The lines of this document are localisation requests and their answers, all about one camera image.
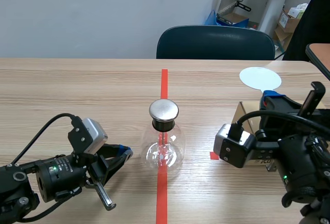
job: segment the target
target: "black chair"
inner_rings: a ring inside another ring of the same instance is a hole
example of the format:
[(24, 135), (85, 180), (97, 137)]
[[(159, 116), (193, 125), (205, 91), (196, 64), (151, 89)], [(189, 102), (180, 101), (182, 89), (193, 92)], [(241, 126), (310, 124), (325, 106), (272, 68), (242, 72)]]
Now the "black chair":
[(157, 59), (274, 60), (273, 40), (265, 33), (228, 26), (179, 26), (165, 31)]

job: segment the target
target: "white round object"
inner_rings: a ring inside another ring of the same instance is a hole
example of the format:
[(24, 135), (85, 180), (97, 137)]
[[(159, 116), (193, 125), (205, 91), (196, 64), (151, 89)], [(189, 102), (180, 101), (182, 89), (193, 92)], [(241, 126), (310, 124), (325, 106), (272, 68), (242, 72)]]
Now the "white round object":
[(247, 86), (262, 92), (274, 90), (282, 83), (280, 76), (267, 68), (245, 68), (240, 72), (239, 78)]

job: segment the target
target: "brown table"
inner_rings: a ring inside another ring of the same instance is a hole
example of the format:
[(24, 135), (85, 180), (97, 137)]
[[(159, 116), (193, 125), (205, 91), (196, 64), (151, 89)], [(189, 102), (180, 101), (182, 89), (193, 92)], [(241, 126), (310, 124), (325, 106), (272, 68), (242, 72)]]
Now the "brown table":
[[(92, 189), (36, 223), (154, 224), (157, 176), (140, 161), (140, 135), (151, 124), (149, 105), (160, 96), (161, 69), (169, 69), (169, 98), (180, 107), (177, 124), (186, 134), (186, 155), (168, 182), (168, 223), (299, 223), (302, 204), (281, 205), (285, 193), (277, 172), (234, 168), (210, 160), (214, 137), (230, 123), (239, 101), (259, 101), (261, 92), (239, 79), (242, 69), (261, 66), (282, 78), (278, 92), (302, 101), (312, 81), (330, 82), (302, 61), (153, 59), (0, 59), (0, 165), (10, 163), (53, 116), (69, 112), (97, 120), (108, 143), (132, 147), (134, 155), (106, 190), (117, 207), (107, 212)], [(330, 105), (330, 93), (323, 101)], [(69, 119), (55, 122), (20, 163), (72, 152)], [(37, 190), (34, 175), (30, 177)], [(52, 203), (41, 203), (34, 216)]]
[(330, 43), (313, 43), (306, 47), (311, 62), (330, 80)]

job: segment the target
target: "red tape line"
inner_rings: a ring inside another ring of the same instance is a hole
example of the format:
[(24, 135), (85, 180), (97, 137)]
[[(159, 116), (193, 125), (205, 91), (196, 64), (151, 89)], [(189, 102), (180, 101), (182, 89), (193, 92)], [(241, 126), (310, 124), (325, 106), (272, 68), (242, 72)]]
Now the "red tape line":
[(220, 158), (216, 153), (210, 152), (210, 159), (218, 161)]
[[(160, 98), (168, 98), (168, 70), (161, 70)], [(162, 145), (162, 133), (158, 137), (159, 146)], [(167, 144), (167, 133), (164, 135), (164, 144)], [(167, 165), (164, 159), (160, 160), (157, 173), (157, 203), (156, 224), (167, 224)]]

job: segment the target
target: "black cable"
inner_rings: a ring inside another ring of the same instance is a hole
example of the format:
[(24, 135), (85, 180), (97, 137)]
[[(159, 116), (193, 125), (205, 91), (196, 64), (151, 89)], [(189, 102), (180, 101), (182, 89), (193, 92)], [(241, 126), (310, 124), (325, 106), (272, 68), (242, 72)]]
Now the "black cable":
[(285, 54), (285, 51), (284, 51), (283, 53), (281, 53), (279, 56), (277, 56), (274, 60), (280, 58), (280, 57), (281, 57), (282, 55), (284, 55), (284, 54)]
[(313, 145), (312, 146), (313, 151), (316, 153), (316, 155), (323, 160), (327, 165), (330, 165), (330, 155), (324, 151), (318, 146), (318, 145)]
[(57, 203), (55, 203), (53, 206), (51, 206), (49, 209), (45, 210), (41, 214), (36, 215), (34, 217), (21, 219), (18, 222), (28, 223), (28, 222), (34, 222), (34, 221), (40, 220), (41, 218), (45, 217), (46, 215), (49, 215), (51, 212), (53, 212), (55, 209), (60, 207), (63, 203), (65, 203), (66, 201), (68, 201), (72, 197), (73, 197), (73, 195), (70, 195), (70, 196), (58, 201)]
[(245, 122), (247, 119), (250, 119), (253, 117), (261, 117), (261, 116), (278, 117), (278, 118), (286, 119), (286, 120), (289, 120), (292, 122), (300, 123), (302, 125), (312, 128), (322, 134), (326, 134), (326, 135), (330, 136), (330, 129), (323, 125), (320, 125), (314, 121), (308, 120), (303, 117), (299, 117), (299, 116), (295, 116), (295, 115), (291, 115), (291, 114), (287, 114), (287, 113), (282, 113), (282, 112), (274, 111), (274, 110), (257, 110), (257, 111), (247, 113), (244, 116), (242, 116), (240, 119), (238, 119), (237, 124), (239, 126), (242, 126), (243, 122)]
[(57, 116), (54, 116), (51, 118), (45, 125), (42, 127), (42, 129), (35, 135), (35, 137), (30, 141), (30, 143), (23, 149), (23, 151), (12, 161), (12, 164), (16, 164), (20, 158), (27, 152), (27, 150), (30, 149), (30, 147), (33, 145), (33, 143), (36, 142), (36, 140), (39, 138), (39, 136), (57, 119), (61, 117), (70, 117), (71, 119), (75, 118), (75, 115), (69, 114), (69, 113), (62, 113), (58, 114)]

